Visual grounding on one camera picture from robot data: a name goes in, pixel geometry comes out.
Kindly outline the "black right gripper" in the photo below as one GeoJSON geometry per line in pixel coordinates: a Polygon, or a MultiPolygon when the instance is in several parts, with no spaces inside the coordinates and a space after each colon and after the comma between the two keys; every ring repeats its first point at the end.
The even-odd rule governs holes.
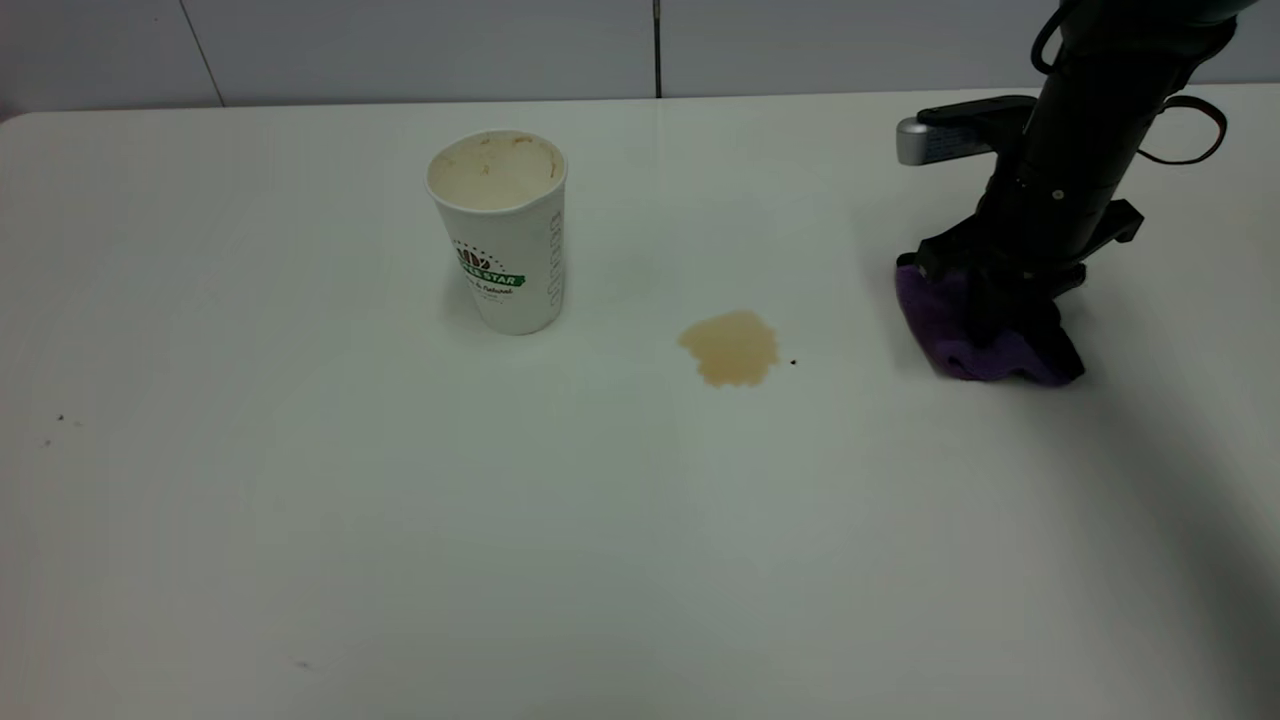
{"type": "Polygon", "coordinates": [[[1117,200],[1121,179],[1140,151],[1092,156],[1051,152],[1051,167],[1020,150],[996,154],[975,211],[915,251],[915,270],[938,284],[969,275],[963,331],[989,348],[1012,324],[1012,301],[1025,306],[1025,343],[1033,380],[1076,380],[1085,366],[1062,328],[1055,301],[1082,284],[1084,260],[1107,243],[1134,240],[1144,218],[1117,200]]]}

